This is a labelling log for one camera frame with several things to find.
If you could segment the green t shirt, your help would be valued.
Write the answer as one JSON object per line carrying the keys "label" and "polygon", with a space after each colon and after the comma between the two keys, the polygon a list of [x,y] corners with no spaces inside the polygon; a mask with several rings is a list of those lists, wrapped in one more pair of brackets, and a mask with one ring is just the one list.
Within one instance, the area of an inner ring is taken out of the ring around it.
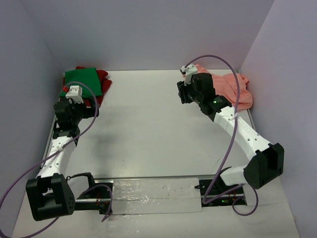
{"label": "green t shirt", "polygon": [[74,81],[81,82],[89,87],[96,97],[103,95],[100,79],[97,74],[96,68],[80,68],[66,71],[64,74],[64,85],[67,83],[70,83],[70,85],[74,85]]}

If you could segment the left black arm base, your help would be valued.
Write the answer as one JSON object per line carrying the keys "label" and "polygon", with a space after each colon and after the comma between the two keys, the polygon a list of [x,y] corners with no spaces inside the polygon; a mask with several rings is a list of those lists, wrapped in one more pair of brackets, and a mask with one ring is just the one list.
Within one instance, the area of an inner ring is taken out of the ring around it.
{"label": "left black arm base", "polygon": [[67,176],[66,181],[85,177],[88,188],[77,196],[75,200],[75,211],[98,211],[100,215],[109,216],[112,212],[112,190],[113,179],[97,179],[89,172]]}

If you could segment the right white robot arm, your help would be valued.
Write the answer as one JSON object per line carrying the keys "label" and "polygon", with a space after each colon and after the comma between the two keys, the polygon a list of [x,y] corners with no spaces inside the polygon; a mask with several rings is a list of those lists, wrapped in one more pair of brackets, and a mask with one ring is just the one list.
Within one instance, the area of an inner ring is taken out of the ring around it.
{"label": "right white robot arm", "polygon": [[232,104],[213,87],[210,73],[185,73],[184,81],[177,83],[178,95],[183,104],[195,102],[201,112],[222,127],[246,154],[248,164],[233,167],[220,173],[216,190],[226,194],[235,184],[248,184],[259,189],[283,174],[284,148],[260,136],[237,113]]}

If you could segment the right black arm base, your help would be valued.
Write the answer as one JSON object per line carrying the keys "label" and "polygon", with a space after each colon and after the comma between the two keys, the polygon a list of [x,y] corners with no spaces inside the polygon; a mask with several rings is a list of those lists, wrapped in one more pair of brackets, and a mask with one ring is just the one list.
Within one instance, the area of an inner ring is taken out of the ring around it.
{"label": "right black arm base", "polygon": [[[203,201],[203,197],[206,194],[208,186],[211,184],[212,178],[199,178],[199,184],[195,186],[195,189],[198,189],[201,194],[201,201]],[[236,205],[245,205],[245,198],[244,198],[244,191],[243,188],[237,188],[237,184],[227,186],[221,177],[218,177],[215,180],[213,187],[211,188],[210,192],[206,196],[206,200],[211,200],[214,197],[217,199],[213,200],[208,204],[204,204],[202,202],[202,207],[217,207],[217,206],[230,206],[236,201]]]}

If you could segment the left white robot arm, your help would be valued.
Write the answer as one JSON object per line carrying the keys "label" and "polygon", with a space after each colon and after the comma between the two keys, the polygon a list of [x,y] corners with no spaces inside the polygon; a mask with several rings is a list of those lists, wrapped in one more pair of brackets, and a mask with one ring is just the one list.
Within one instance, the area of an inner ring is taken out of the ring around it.
{"label": "left white robot arm", "polygon": [[73,214],[75,197],[65,178],[71,154],[83,134],[79,122],[96,119],[99,104],[94,98],[76,101],[62,99],[55,103],[55,122],[48,159],[34,179],[26,183],[26,193],[35,221],[53,219]]}

